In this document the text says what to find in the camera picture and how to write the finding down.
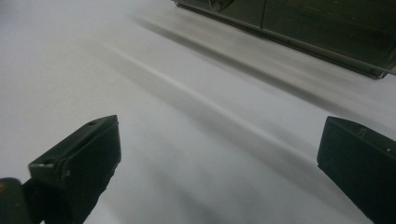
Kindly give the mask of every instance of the white surface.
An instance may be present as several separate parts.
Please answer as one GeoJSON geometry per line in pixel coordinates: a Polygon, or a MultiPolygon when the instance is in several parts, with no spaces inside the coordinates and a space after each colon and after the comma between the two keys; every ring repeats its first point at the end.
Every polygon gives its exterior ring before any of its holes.
{"type": "Polygon", "coordinates": [[[119,116],[122,162],[86,223],[371,223],[316,155],[329,115],[395,139],[395,77],[170,1],[3,0],[0,52],[0,176],[26,181],[79,126],[119,116]]]}

